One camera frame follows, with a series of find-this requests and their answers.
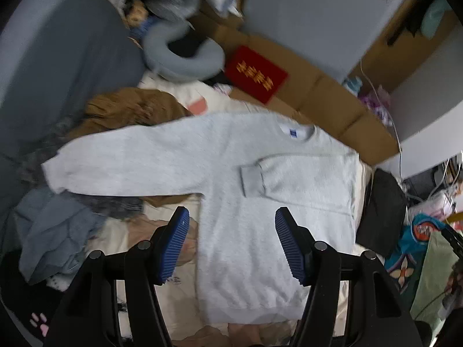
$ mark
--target blue neck pillow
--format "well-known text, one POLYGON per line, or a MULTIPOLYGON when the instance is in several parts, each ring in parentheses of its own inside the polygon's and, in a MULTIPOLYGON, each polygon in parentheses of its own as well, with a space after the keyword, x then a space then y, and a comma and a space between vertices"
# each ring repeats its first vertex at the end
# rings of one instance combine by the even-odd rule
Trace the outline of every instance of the blue neck pillow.
POLYGON ((171 51, 169 44, 183 38, 190 30, 187 21, 162 21, 153 25, 143 39, 147 66, 172 82, 206 80, 218 74, 225 64, 225 53, 219 44, 207 38, 191 57, 171 51))

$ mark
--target white wall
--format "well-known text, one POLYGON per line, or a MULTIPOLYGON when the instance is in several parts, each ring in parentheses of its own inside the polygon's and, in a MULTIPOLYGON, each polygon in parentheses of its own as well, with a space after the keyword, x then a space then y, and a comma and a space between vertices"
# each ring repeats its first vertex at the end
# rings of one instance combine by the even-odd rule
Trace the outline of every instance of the white wall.
MULTIPOLYGON (((402 144, 402 178, 463 149, 463 27, 393 93, 391 114, 402 144)), ((381 163, 399 175, 399 155, 381 163)))

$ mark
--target cardboard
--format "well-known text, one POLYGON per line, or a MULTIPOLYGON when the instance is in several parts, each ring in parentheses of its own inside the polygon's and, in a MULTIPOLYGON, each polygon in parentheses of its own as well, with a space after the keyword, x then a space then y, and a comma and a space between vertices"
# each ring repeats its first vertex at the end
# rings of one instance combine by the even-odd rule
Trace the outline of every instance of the cardboard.
POLYGON ((306 94, 299 112, 310 116, 314 124, 338 138, 350 125, 368 113, 368 109, 335 80, 323 76, 306 94))
POLYGON ((238 89, 230 97, 265 106, 301 124, 314 123, 355 149, 369 165, 399 152, 394 137, 362 102, 294 52, 265 38, 220 25, 204 14, 190 21, 196 30, 219 43, 227 58, 239 46, 247 45, 289 74, 266 105, 238 89))
POLYGON ((360 159, 375 165, 399 152, 397 141, 372 113, 364 114, 339 136, 345 145, 356 150, 360 159))

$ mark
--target screw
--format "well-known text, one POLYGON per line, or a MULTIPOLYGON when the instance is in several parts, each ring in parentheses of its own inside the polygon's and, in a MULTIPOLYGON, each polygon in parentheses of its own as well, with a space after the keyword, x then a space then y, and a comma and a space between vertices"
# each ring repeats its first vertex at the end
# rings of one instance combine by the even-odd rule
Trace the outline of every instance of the screw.
POLYGON ((313 245, 313 247, 316 250, 323 251, 323 250, 326 250, 326 248, 328 248, 328 245, 323 241, 316 241, 315 244, 313 245))
POLYGON ((90 259, 97 259, 101 256, 101 250, 94 250, 89 254, 90 259))
POLYGON ((150 246, 151 246, 151 243, 148 240, 140 241, 137 244, 137 248, 140 249, 140 250, 148 249, 150 246))
POLYGON ((366 250, 364 252, 364 255, 368 259, 375 259, 376 258, 376 253, 374 251, 372 251, 372 250, 366 250))

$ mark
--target red book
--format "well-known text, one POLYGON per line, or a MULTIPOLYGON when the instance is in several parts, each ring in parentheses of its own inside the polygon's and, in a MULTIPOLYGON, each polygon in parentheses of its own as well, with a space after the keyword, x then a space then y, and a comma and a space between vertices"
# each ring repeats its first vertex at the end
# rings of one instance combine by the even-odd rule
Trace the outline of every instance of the red book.
POLYGON ((267 103, 288 73, 246 46, 239 47, 225 67, 225 75, 244 92, 267 103))

